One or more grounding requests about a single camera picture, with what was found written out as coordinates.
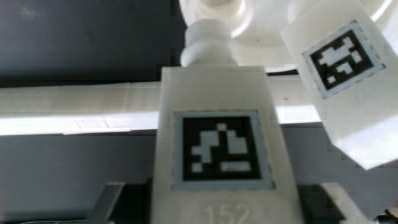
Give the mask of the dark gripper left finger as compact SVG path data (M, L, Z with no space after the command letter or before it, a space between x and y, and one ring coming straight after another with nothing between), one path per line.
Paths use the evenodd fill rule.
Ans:
M110 182L83 224L149 224L149 188L145 184Z

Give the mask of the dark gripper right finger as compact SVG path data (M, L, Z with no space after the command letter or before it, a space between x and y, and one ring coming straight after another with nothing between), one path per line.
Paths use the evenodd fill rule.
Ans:
M389 210L374 218L364 216L337 183L300 185L298 197L305 224L398 224Z

